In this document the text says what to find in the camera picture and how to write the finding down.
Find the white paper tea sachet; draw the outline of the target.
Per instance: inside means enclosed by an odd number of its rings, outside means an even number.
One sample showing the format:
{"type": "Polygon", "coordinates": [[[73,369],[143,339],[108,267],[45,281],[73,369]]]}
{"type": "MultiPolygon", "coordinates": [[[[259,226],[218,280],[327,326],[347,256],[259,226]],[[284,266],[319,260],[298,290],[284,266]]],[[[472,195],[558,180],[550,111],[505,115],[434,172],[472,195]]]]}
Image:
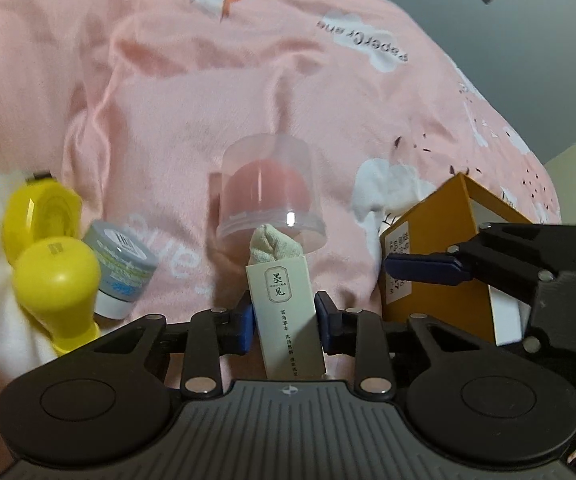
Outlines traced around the white paper tea sachet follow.
{"type": "Polygon", "coordinates": [[[283,382],[323,378],[325,360],[302,246],[263,224],[252,234],[245,273],[266,377],[283,382]]]}

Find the orange cardboard box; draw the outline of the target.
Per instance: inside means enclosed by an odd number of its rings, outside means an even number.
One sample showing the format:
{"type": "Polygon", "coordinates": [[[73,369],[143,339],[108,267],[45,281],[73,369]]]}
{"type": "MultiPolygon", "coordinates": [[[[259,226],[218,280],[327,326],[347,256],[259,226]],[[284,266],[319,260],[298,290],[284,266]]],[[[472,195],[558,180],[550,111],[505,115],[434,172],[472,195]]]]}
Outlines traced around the orange cardboard box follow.
{"type": "Polygon", "coordinates": [[[460,243],[487,223],[528,219],[465,174],[456,174],[380,236],[382,315],[423,313],[497,346],[519,341],[530,307],[474,278],[460,243]]]}

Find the grey white cream jar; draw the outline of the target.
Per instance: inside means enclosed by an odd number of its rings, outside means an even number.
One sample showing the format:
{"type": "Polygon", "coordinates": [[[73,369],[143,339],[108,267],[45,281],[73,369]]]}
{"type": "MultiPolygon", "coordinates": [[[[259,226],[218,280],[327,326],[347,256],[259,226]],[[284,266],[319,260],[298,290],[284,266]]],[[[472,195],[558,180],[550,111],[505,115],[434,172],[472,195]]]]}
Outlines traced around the grey white cream jar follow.
{"type": "Polygon", "coordinates": [[[83,242],[94,252],[102,271],[95,313],[124,320],[149,285],[158,257],[133,234],[104,220],[90,223],[83,242]]]}

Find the clear case with pink sponge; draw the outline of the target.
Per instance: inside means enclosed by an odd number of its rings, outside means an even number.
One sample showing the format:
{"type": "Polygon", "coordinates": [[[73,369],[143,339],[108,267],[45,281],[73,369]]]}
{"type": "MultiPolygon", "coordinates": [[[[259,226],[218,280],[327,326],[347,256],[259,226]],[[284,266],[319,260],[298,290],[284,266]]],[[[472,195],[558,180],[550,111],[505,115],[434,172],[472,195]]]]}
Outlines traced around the clear case with pink sponge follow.
{"type": "Polygon", "coordinates": [[[216,239],[239,252],[263,224],[315,252],[327,242],[313,154],[305,141],[287,134],[253,134],[224,153],[218,194],[216,239]]]}

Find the yellow bulb-shaped bottle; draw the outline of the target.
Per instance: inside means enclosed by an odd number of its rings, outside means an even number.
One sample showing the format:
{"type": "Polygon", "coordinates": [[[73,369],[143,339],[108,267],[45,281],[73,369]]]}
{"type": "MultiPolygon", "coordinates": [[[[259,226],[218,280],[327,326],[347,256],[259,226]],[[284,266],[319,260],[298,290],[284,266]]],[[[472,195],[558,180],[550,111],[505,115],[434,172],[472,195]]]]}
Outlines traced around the yellow bulb-shaped bottle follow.
{"type": "Polygon", "coordinates": [[[102,271],[94,252],[73,237],[39,240],[21,253],[12,272],[18,305],[49,335],[59,356],[95,340],[102,271]]]}

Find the yellow tape measure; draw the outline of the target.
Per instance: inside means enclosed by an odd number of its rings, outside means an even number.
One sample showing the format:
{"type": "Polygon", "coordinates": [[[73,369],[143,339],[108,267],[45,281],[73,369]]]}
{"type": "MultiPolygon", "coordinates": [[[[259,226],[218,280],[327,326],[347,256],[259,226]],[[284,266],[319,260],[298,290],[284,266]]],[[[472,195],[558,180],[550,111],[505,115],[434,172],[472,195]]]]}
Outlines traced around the yellow tape measure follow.
{"type": "Polygon", "coordinates": [[[82,198],[51,174],[34,176],[9,197],[2,222],[2,244],[8,263],[34,243],[57,236],[80,236],[82,198]]]}

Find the pink printed bed quilt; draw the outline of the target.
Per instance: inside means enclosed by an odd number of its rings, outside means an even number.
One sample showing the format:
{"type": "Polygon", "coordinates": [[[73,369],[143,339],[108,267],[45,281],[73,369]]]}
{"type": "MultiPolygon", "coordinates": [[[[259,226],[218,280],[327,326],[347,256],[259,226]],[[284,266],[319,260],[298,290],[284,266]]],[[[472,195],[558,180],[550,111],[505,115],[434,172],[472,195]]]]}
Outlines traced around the pink printed bed quilt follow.
{"type": "MultiPolygon", "coordinates": [[[[282,133],[309,144],[328,235],[309,270],[339,304],[380,308],[383,221],[458,172],[530,221],[560,218],[519,133],[388,0],[0,0],[0,224],[49,172],[84,222],[158,256],[137,314],[236,304],[245,270],[214,240],[222,158],[282,133]]],[[[0,392],[54,355],[0,240],[0,392]]]]}

